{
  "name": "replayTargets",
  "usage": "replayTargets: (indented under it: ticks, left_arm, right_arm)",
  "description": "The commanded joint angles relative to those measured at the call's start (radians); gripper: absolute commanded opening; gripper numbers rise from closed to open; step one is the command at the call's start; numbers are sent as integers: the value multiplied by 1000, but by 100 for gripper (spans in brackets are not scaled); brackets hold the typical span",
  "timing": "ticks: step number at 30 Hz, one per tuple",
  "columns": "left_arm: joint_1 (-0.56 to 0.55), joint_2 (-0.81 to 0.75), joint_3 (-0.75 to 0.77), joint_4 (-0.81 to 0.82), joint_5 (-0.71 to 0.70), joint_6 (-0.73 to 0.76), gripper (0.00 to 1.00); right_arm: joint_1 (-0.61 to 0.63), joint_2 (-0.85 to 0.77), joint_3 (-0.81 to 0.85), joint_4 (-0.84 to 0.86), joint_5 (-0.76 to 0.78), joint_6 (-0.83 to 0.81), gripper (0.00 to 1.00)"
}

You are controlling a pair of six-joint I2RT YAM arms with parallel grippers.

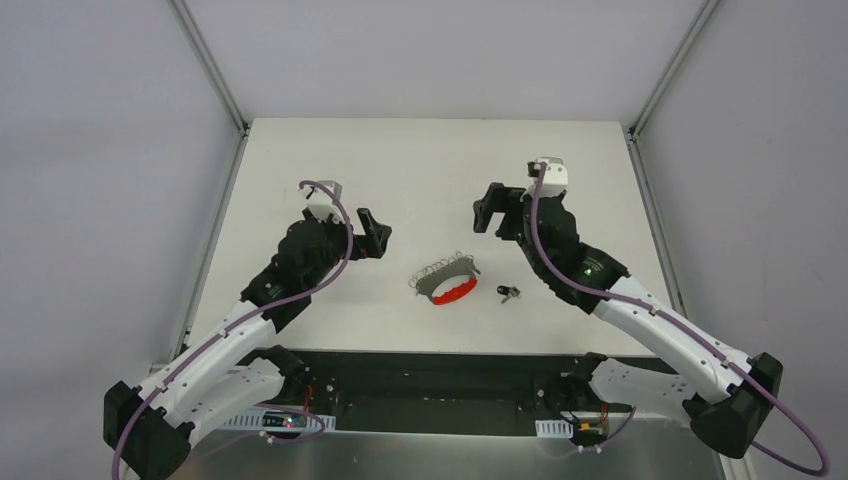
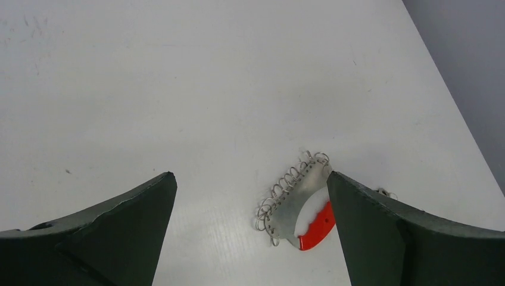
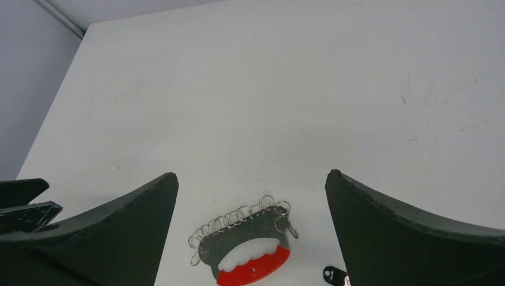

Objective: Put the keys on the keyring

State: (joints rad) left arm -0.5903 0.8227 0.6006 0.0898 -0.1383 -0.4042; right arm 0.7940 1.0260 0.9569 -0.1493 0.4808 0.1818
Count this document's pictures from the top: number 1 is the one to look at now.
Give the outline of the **grey red keyring holder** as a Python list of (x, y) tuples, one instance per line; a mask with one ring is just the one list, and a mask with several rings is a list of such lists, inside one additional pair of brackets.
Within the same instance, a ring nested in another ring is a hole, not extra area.
[(408, 286), (432, 305), (446, 306), (470, 294), (480, 274), (473, 255), (456, 251), (414, 273)]

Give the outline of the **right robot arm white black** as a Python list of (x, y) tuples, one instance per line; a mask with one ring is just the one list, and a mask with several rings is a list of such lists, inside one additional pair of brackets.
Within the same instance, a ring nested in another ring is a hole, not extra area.
[(615, 326), (673, 370), (588, 353), (567, 384), (569, 400), (583, 410), (605, 401), (664, 414), (715, 452), (742, 458), (773, 409), (766, 396), (779, 392), (782, 363), (732, 348), (668, 310), (623, 264), (581, 241), (562, 200), (545, 197), (533, 210), (529, 191), (493, 183), (473, 204), (473, 229), (484, 233), (493, 214), (503, 214), (496, 236), (515, 242), (559, 299)]

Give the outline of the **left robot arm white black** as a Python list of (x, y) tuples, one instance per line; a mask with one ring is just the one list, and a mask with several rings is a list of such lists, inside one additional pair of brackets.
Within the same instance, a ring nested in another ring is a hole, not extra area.
[(166, 479), (234, 416), (273, 398), (288, 405), (303, 396), (304, 365), (276, 337), (348, 262), (385, 254), (391, 227), (366, 208), (357, 216), (360, 235), (341, 213), (304, 210), (213, 330), (138, 385), (119, 381), (107, 391), (103, 437), (114, 451), (113, 478), (130, 470)]

